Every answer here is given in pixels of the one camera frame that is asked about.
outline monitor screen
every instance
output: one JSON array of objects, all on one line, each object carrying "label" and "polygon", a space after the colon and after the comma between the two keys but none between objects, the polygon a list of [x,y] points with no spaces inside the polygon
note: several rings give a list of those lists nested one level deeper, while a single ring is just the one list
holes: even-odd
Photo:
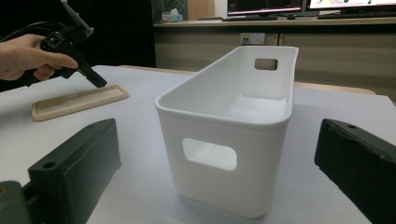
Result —
[{"label": "monitor screen", "polygon": [[227,0],[227,16],[249,16],[299,12],[303,0]]},{"label": "monitor screen", "polygon": [[389,11],[396,0],[308,0],[306,10]]}]

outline desk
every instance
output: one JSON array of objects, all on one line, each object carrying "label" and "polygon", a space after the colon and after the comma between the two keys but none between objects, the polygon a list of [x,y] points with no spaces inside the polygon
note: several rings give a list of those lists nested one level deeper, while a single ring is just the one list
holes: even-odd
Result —
[{"label": "desk", "polygon": [[370,223],[314,164],[314,154],[324,118],[352,123],[396,145],[396,107],[388,97],[296,87],[273,207],[264,217],[246,219],[186,199],[173,186],[154,99],[189,76],[111,66],[93,69],[109,85],[120,84],[130,97],[33,122],[32,103],[93,85],[74,74],[0,93],[0,180],[26,184],[34,162],[85,126],[115,118],[122,166],[88,223]]},{"label": "desk", "polygon": [[[134,69],[140,69],[140,70],[147,70],[147,71],[152,71],[152,72],[164,72],[164,73],[181,74],[181,75],[194,75],[194,74],[196,74],[196,72],[191,72],[191,71],[181,71],[181,70],[164,69],[164,68],[141,67],[141,66],[133,66],[133,65],[121,65],[121,67],[134,68]],[[327,91],[345,91],[345,92],[375,94],[375,92],[373,92],[373,91],[362,89],[362,88],[322,85],[322,84],[314,84],[314,83],[306,83],[306,82],[294,82],[294,86],[301,87],[301,88],[308,88],[308,89],[327,90]]]},{"label": "desk", "polygon": [[[289,21],[286,18],[279,18],[276,21],[179,21],[179,22],[168,22],[161,24],[154,24],[154,31],[160,32],[194,32],[197,30],[200,32],[237,32],[237,29],[245,29],[246,32],[255,32],[261,28],[272,27],[272,31],[282,33],[295,33],[298,29],[311,30],[311,32],[317,32],[324,27],[333,32],[334,29],[338,31],[345,31],[348,33],[362,31],[364,33],[373,32],[389,32],[391,28],[394,28],[396,18],[370,18],[370,19],[344,19],[344,20],[317,20],[316,17],[298,18],[295,21]],[[367,28],[379,28],[379,30],[367,30]]]}]

